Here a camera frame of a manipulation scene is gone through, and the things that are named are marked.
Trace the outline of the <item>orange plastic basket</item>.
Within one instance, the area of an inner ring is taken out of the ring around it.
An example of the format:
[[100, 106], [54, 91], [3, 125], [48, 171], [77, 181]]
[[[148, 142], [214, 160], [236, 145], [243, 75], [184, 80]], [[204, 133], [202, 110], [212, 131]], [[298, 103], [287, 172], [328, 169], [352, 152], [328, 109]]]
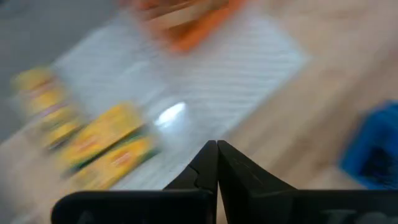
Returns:
[[119, 0], [148, 33], [173, 52], [189, 52], [248, 0]]

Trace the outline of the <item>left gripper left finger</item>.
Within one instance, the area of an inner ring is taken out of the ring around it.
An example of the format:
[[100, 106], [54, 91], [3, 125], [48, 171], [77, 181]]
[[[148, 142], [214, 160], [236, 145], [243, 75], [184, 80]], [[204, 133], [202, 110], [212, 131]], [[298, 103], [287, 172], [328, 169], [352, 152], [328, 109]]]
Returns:
[[51, 224], [216, 224], [217, 165], [211, 140], [164, 189], [75, 192], [54, 205]]

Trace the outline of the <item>white perforated metal shelf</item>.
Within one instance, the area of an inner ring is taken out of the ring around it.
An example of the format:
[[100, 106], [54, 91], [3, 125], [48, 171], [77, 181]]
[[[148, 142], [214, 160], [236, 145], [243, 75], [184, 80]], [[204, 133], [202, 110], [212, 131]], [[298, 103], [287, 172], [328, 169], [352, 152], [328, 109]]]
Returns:
[[253, 5], [245, 6], [191, 52], [167, 52], [122, 11], [90, 32], [52, 65], [67, 86], [79, 74], [116, 77], [141, 68], [157, 75], [177, 104], [161, 122], [192, 160], [221, 139], [307, 61], [297, 43]]

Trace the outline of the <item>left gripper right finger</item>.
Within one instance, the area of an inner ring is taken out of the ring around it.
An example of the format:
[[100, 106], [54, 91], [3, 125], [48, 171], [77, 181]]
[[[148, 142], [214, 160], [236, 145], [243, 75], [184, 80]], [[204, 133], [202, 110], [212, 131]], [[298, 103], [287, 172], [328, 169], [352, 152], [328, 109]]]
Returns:
[[398, 224], [398, 190], [299, 190], [217, 142], [228, 224]]

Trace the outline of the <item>clear plastic bin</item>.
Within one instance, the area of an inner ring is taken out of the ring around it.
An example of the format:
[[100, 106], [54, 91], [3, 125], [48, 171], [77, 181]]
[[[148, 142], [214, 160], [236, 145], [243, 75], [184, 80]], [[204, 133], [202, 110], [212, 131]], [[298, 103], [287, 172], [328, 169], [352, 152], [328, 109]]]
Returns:
[[190, 152], [184, 150], [180, 141], [172, 136], [173, 122], [164, 123], [159, 119], [165, 110], [177, 104], [177, 99], [167, 91], [157, 75], [144, 73], [141, 68], [123, 72], [116, 77], [79, 74], [74, 78], [73, 86], [64, 87], [81, 114], [82, 126], [60, 144], [45, 147], [40, 143], [34, 122], [29, 119], [29, 124], [22, 131], [0, 146], [0, 166], [10, 189], [30, 194], [79, 191], [72, 176], [85, 166], [69, 175], [64, 174], [60, 167], [60, 153], [85, 126], [121, 103], [132, 104], [141, 113], [144, 125], [97, 158], [114, 146], [140, 136], [152, 137], [156, 151], [106, 190], [138, 189], [144, 185], [160, 189], [178, 176], [190, 162]]

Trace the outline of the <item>blue plastic basket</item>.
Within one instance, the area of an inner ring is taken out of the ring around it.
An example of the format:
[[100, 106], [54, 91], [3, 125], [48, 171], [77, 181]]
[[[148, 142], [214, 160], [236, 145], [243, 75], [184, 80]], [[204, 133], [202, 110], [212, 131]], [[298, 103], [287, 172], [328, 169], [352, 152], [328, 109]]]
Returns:
[[340, 167], [368, 189], [398, 190], [398, 101], [365, 117]]

